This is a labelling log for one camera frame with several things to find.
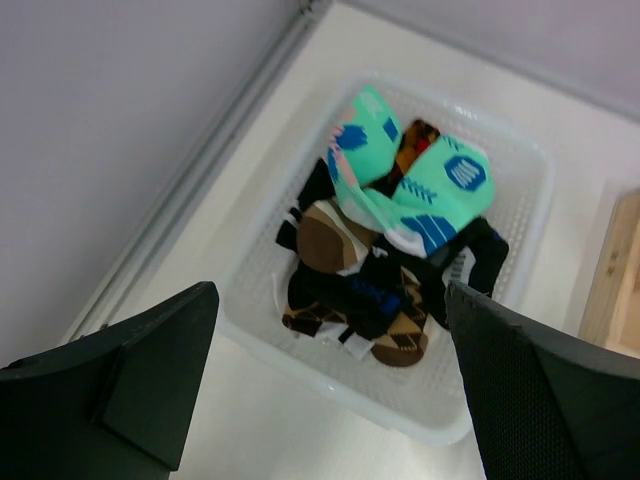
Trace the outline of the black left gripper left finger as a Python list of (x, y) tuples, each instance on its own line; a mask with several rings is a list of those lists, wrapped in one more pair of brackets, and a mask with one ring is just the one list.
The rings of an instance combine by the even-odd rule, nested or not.
[(166, 479), (178, 470), (219, 307), (199, 282), (1, 370), (4, 479)]

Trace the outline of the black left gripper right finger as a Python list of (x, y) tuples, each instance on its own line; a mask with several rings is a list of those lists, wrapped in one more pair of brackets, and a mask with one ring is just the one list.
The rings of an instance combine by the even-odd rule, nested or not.
[(445, 303), (487, 478), (638, 478), (638, 359), (460, 282)]

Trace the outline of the wooden hanging rack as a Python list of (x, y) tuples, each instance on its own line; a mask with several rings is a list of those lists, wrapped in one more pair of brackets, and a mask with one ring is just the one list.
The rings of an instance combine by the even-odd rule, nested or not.
[(579, 338), (639, 356), (639, 192), (615, 204), (580, 324)]

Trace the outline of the white plastic laundry basket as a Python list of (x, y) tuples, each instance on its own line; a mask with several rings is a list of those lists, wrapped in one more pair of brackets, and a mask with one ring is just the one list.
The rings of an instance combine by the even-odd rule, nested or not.
[(276, 231), (322, 155), (332, 123), (365, 84), (373, 85), (401, 120), (423, 117), (485, 150), (496, 185), (487, 217), (510, 247), (494, 297), (509, 308), (520, 304), (548, 218), (553, 161), (529, 136), (471, 104), (393, 74), (364, 71), (345, 82), (300, 131), (281, 178), (251, 209), (223, 276), (220, 329), (261, 361), (372, 422), (427, 445), (449, 445), (463, 438), (472, 422), (448, 333), (434, 333), (417, 365), (394, 369), (372, 358), (358, 360), (331, 343), (295, 338), (282, 325), (274, 299), (273, 277), (290, 266), (275, 243)]

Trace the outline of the black sock white stripes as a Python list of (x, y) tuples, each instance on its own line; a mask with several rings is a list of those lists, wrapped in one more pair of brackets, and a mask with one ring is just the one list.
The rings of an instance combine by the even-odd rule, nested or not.
[(316, 201), (334, 196), (334, 185), (327, 163), (318, 158), (298, 196), (285, 212), (284, 220), (276, 235), (276, 243), (294, 253), (297, 252), (296, 235), (302, 214)]

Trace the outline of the mint green blue sock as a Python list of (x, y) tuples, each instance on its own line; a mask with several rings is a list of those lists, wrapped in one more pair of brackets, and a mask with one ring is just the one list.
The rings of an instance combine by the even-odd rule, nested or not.
[(353, 97), (329, 135), (327, 165), (339, 206), (374, 230), (390, 220), (370, 184), (391, 171), (401, 138), (401, 122), (370, 84)]

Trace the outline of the brown tan argyle sock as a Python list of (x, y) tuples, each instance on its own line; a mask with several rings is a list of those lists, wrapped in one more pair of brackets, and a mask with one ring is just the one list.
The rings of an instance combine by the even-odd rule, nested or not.
[(392, 315), (384, 332), (373, 336), (365, 331), (372, 324), (369, 314), (346, 313), (315, 299), (303, 290), (302, 279), (295, 273), (287, 285), (282, 324), (296, 337), (338, 343), (359, 360), (372, 354), (383, 365), (410, 367), (423, 358), (427, 348), (424, 329), (429, 314), (419, 284), (404, 270), (400, 272), (400, 293), (408, 304)]

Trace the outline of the red yellow black argyle sock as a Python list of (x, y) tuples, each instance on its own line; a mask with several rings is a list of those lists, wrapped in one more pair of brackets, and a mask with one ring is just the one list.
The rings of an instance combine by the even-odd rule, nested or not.
[(371, 184), (374, 190), (390, 197), (418, 157), (440, 136), (440, 130), (422, 119), (415, 119), (405, 130), (389, 173)]

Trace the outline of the mint green sport sock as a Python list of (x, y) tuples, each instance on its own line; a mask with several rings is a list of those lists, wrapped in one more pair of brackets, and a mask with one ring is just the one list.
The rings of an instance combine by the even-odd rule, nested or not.
[(352, 156), (337, 146), (328, 151), (340, 209), (415, 257), (425, 258), (452, 240), (489, 208), (495, 196), (485, 151), (453, 135), (442, 135), (431, 144), (389, 197), (365, 184)]

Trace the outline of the black sport sock grey patches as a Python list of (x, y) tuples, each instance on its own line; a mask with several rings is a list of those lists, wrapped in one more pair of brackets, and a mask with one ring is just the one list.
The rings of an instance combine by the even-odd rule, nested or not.
[(445, 291), (451, 281), (491, 297), (509, 253), (508, 243), (483, 217), (474, 219), (454, 239), (421, 261), (415, 273), (429, 314), (445, 330)]

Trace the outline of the black sport sock blue accents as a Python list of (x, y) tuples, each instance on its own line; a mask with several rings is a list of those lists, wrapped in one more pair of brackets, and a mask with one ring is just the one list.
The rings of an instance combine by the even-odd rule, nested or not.
[(344, 315), (351, 328), (367, 339), (385, 334), (411, 304), (400, 265), (372, 253), (359, 271), (346, 276), (320, 273), (300, 262), (289, 280), (287, 296), (295, 310), (319, 304)]

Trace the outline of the brown tan striped sock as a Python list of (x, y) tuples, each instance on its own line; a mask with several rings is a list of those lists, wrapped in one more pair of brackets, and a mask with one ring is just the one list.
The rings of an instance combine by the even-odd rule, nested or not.
[(360, 266), (378, 234), (349, 219), (334, 198), (318, 200), (299, 221), (296, 247), (300, 260), (324, 274), (345, 274)]

